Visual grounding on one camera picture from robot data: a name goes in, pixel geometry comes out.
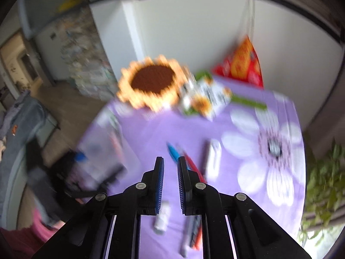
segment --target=white petal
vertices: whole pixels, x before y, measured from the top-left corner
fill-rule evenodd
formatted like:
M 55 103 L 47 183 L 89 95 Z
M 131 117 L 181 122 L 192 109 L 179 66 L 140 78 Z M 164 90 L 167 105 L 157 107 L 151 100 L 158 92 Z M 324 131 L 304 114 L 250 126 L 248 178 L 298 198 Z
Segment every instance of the white petal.
M 246 194 L 258 192 L 265 182 L 267 169 L 259 161 L 244 162 L 237 173 L 241 191 Z
M 285 123 L 282 126 L 281 134 L 293 144 L 300 143 L 302 140 L 302 132 L 300 127 L 295 123 Z
M 121 117 L 129 117 L 133 114 L 132 106 L 122 102 L 115 103 L 115 111 Z
M 279 92 L 273 92 L 273 95 L 276 98 L 276 100 L 280 102 L 286 102 L 290 100 L 286 95 Z
M 255 153 L 254 149 L 257 148 L 253 141 L 238 133 L 225 132 L 221 137 L 221 141 L 224 148 L 237 158 L 250 157 Z
M 244 133 L 255 135 L 259 132 L 259 124 L 248 112 L 236 109 L 230 113 L 230 117 L 232 123 Z
M 272 110 L 261 110 L 255 108 L 256 117 L 261 125 L 267 130 L 279 130 L 279 121 L 277 114 Z
M 298 147 L 291 151 L 292 174 L 296 177 L 299 183 L 305 184 L 305 157 L 304 149 Z
M 274 205 L 292 206 L 294 203 L 294 184 L 291 175 L 285 170 L 271 167 L 267 175 L 267 194 Z

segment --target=purple tablecloth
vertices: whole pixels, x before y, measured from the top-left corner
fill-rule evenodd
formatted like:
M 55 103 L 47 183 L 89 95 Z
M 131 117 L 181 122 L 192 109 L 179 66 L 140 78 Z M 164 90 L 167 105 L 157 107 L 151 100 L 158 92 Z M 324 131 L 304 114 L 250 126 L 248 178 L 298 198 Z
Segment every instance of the purple tablecloth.
M 167 142 L 180 145 L 201 168 L 206 143 L 221 142 L 220 174 L 210 182 L 219 192 L 249 195 L 293 238 L 298 232 L 305 195 L 305 159 L 301 130 L 292 101 L 287 97 L 216 78 L 234 94 L 265 102 L 267 111 L 230 103 L 213 122 L 200 116 L 184 117 L 177 110 L 154 114 L 134 110 L 117 100 L 102 112 L 112 111 L 122 126 L 123 137 L 139 160 L 135 174 L 114 185 L 110 194 L 122 192 L 153 169 L 157 156 L 165 162 L 162 200 L 169 201 L 171 217 L 164 235 L 152 229 L 154 217 L 141 220 L 140 258 L 181 258 L 179 255 L 185 216 L 179 199 L 177 167 Z M 97 127 L 96 122 L 90 129 Z M 90 131 L 82 141 L 92 140 Z M 192 250 L 189 258 L 202 258 Z

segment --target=green stem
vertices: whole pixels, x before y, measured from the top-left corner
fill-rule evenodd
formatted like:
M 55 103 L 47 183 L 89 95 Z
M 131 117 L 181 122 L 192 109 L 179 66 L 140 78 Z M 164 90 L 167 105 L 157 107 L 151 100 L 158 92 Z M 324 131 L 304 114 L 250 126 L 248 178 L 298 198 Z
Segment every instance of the green stem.
M 256 101 L 256 100 L 252 100 L 249 98 L 245 98 L 245 97 L 241 97 L 235 94 L 232 94 L 231 97 L 231 102 L 234 103 L 238 103 L 238 104 L 242 104 L 248 107 L 253 107 L 253 108 L 258 108 L 258 109 L 262 109 L 262 110 L 266 110 L 267 109 L 267 105 L 265 103 Z

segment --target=red bag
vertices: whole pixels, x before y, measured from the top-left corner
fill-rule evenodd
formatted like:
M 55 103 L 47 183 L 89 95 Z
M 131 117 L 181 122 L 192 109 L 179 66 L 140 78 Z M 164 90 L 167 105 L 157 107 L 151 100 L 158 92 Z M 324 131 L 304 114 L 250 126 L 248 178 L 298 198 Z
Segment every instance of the red bag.
M 263 88 L 259 59 L 248 36 L 234 54 L 227 56 L 212 72 Z

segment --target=person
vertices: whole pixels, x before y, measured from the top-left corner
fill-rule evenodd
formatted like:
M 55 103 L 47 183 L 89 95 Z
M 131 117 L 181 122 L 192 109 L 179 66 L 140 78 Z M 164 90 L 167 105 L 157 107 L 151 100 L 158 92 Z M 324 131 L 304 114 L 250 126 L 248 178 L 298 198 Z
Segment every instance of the person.
M 0 228 L 0 254 L 3 259 L 30 259 L 62 226 L 60 221 L 53 228 L 41 222 L 37 209 L 33 211 L 33 221 L 29 228 L 8 231 Z

